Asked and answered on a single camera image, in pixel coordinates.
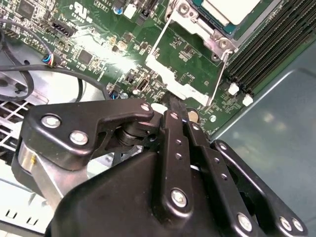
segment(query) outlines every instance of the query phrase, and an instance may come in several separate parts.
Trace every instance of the green circuit board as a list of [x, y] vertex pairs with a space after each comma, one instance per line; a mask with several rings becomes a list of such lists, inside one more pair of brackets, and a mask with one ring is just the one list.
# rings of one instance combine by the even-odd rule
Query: green circuit board
[[[128, 19], [124, 15], [114, 13], [113, 1], [29, 0], [28, 8], [24, 8], [23, 12], [21, 4], [25, 4], [26, 0], [2, 0], [0, 9], [3, 17], [24, 24], [47, 42], [53, 52], [62, 59], [63, 67], [109, 83], [109, 91], [116, 88], [120, 94], [127, 93], [129, 98], [144, 98], [149, 103], [159, 102], [166, 93], [165, 85], [156, 72], [145, 66], [145, 59], [165, 25], [164, 13], [168, 0], [157, 4], [142, 26], [135, 23], [140, 10]], [[75, 2], [77, 6], [82, 6], [79, 14], [76, 12], [78, 8], [74, 7]], [[245, 26], [250, 26], [271, 2], [272, 0], [261, 1], [239, 31], [244, 32]], [[269, 19], [271, 14], [273, 12], [267, 15], [266, 19]], [[49, 24], [52, 19], [75, 28], [76, 33], [71, 37], [56, 34]], [[268, 20], [264, 20], [258, 25], [257, 31], [268, 23]], [[10, 26], [6, 27], [5, 31], [12, 39], [44, 53], [39, 42], [20, 29]], [[308, 44], [299, 48], [294, 55], [301, 53], [307, 46]], [[172, 23], [154, 55], [159, 62], [174, 72], [176, 80], [181, 84], [188, 83], [203, 94], [213, 93], [222, 64], [211, 60], [212, 52], [204, 47], [199, 36], [190, 35], [177, 23]], [[132, 83], [126, 80], [130, 74], [134, 75]], [[272, 77], [262, 82], [261, 86], [256, 88], [256, 93], [271, 79]], [[144, 80], [147, 84], [135, 93]], [[198, 110], [200, 124], [208, 134], [213, 134], [243, 107], [241, 101], [229, 95], [223, 87], [219, 87], [209, 107], [204, 107], [193, 99], [185, 102], [188, 107]]]

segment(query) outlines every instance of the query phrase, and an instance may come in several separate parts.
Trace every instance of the black cable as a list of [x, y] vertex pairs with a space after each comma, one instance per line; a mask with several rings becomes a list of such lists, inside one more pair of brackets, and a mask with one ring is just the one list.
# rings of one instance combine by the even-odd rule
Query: black cable
[[33, 32], [32, 30], [28, 29], [27, 27], [21, 25], [20, 23], [15, 22], [15, 21], [11, 21], [11, 20], [8, 20], [8, 19], [3, 19], [3, 18], [0, 18], [0, 23], [6, 23], [6, 24], [11, 24], [11, 25], [20, 27], [22, 30], [26, 31], [27, 33], [32, 35], [34, 38], [36, 38], [43, 45], [43, 47], [45, 48], [47, 53], [52, 54], [52, 51], [47, 46], [47, 44], [40, 37], [38, 37], [35, 32]]
[[[20, 61], [11, 52], [11, 50], [10, 50], [6, 40], [5, 40], [5, 35], [4, 35], [3, 30], [0, 30], [0, 36], [1, 36], [1, 45], [2, 45], [3, 52], [6, 54], [6, 56], [12, 62], [13, 65], [21, 66], [22, 64], [20, 63]], [[26, 95], [16, 96], [16, 97], [0, 95], [0, 100], [2, 100], [2, 101], [9, 101], [9, 102], [22, 101], [22, 100], [25, 100], [26, 98], [28, 98], [33, 93], [33, 91], [34, 91], [34, 80], [33, 80], [32, 76], [31, 76], [31, 74], [26, 71], [26, 72], [21, 72], [21, 75], [22, 75], [22, 77], [25, 80], [26, 87], [27, 87], [27, 90], [28, 90]]]
[[75, 100], [75, 103], [80, 102], [80, 100], [82, 99], [82, 96], [83, 96], [83, 82], [79, 78], [77, 78], [77, 80], [78, 80], [78, 96]]
[[63, 68], [51, 68], [47, 65], [22, 65], [22, 66], [0, 66], [0, 72], [16, 72], [16, 71], [49, 71], [55, 73], [62, 73], [84, 80], [92, 86], [102, 91], [102, 94], [106, 100], [110, 100], [109, 93], [107, 91], [107, 85], [98, 82], [96, 79], [86, 76], [84, 74], [70, 71]]

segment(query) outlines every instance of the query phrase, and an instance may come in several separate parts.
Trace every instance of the ram slot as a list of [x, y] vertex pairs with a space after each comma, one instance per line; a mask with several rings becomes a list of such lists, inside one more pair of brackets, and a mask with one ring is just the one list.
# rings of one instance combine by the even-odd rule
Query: ram slot
[[287, 58], [290, 56], [299, 45], [306, 42], [311, 34], [315, 34], [315, 28], [316, 28], [316, 22], [314, 23], [314, 26], [311, 29], [305, 29], [302, 34], [299, 35], [298, 38], [295, 39], [295, 43], [290, 44], [286, 50], [283, 51], [282, 57], [275, 57], [274, 60], [272, 60], [269, 64], [269, 69], [262, 70], [260, 73], [256, 75], [256, 79], [251, 81], [247, 85], [248, 90], [252, 90], [256, 88], [270, 73], [272, 73], [284, 60], [284, 58]]
[[255, 52], [264, 44], [264, 42], [272, 35], [272, 33], [278, 29], [278, 27], [286, 21], [288, 12], [295, 9], [302, 3], [301, 0], [297, 0], [292, 3], [286, 3], [282, 10], [270, 20], [270, 22], [254, 37], [254, 39], [238, 54], [234, 61], [230, 62], [228, 70], [233, 75], [240, 67], [243, 62], [240, 62], [240, 58], [248, 60]]
[[[309, 15], [313, 15], [314, 12], [312, 11], [316, 6], [316, 2], [313, 4], [309, 4], [308, 6], [304, 7], [303, 12], [309, 12]], [[247, 84], [248, 80], [251, 79], [249, 77], [249, 73], [252, 73], [256, 71], [256, 68], [263, 68], [264, 65], [269, 61], [269, 59], [272, 57], [271, 51], [273, 51], [274, 48], [281, 50], [283, 45], [286, 45], [286, 42], [288, 40], [293, 39], [304, 27], [305, 22], [310, 21], [311, 19], [309, 17], [297, 17], [297, 14], [293, 14], [289, 18], [288, 25], [290, 27], [286, 27], [283, 29], [279, 29], [275, 33], [274, 40], [267, 41], [267, 45], [269, 45], [269, 48], [262, 48], [261, 52], [255, 55], [254, 58], [251, 59], [251, 61], [248, 61], [245, 66], [243, 67], [243, 70], [238, 71], [235, 76], [242, 81], [242, 83]]]

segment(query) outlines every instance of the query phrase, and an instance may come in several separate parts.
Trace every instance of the metal plate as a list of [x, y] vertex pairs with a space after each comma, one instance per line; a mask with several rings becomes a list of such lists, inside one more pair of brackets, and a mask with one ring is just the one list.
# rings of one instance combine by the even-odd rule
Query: metal plate
[[300, 216], [310, 236], [316, 236], [315, 54], [314, 43], [215, 134]]

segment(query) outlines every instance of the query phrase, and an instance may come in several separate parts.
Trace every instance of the dimm slot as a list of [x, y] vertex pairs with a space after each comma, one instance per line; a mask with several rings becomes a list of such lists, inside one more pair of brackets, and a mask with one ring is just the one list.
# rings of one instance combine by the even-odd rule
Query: dimm slot
[[312, 7], [309, 6], [310, 8], [308, 9], [308, 12], [310, 13], [310, 15], [307, 17], [307, 19], [306, 17], [296, 18], [295, 21], [290, 22], [290, 28], [283, 29], [283, 31], [279, 31], [279, 34], [276, 36], [276, 39], [274, 41], [269, 42], [269, 45], [271, 45], [269, 49], [262, 49], [261, 53], [259, 53], [258, 56], [256, 56], [256, 58], [252, 59], [252, 62], [247, 62], [246, 66], [248, 67], [248, 69], [246, 68], [245, 70], [238, 72], [238, 74], [236, 74], [235, 76], [238, 77], [238, 79], [241, 80], [243, 83], [248, 83], [249, 78], [252, 78], [248, 77], [248, 74], [253, 73], [254, 68], [262, 68], [266, 64], [266, 60], [269, 60], [271, 58], [271, 51], [273, 51], [274, 48], [280, 50], [282, 46], [286, 44], [285, 42], [291, 40], [293, 36], [296, 36], [299, 33], [299, 31], [302, 30], [302, 27], [305, 27], [304, 25], [306, 24], [306, 22], [309, 22], [313, 19], [313, 17], [315, 17], [315, 12], [312, 11], [315, 8], [315, 6], [316, 2], [313, 4]]
[[254, 37], [254, 39], [244, 48], [242, 52], [238, 54], [234, 61], [230, 62], [230, 66], [228, 67], [230, 73], [234, 73], [239, 67], [242, 66], [242, 62], [236, 60], [237, 58], [248, 58], [250, 57], [254, 51], [256, 51], [261, 44], [271, 35], [271, 30], [274, 31], [275, 28], [283, 22], [285, 15], [291, 9], [295, 9], [295, 7], [299, 6], [303, 1], [297, 0], [295, 2], [286, 3], [282, 10]]

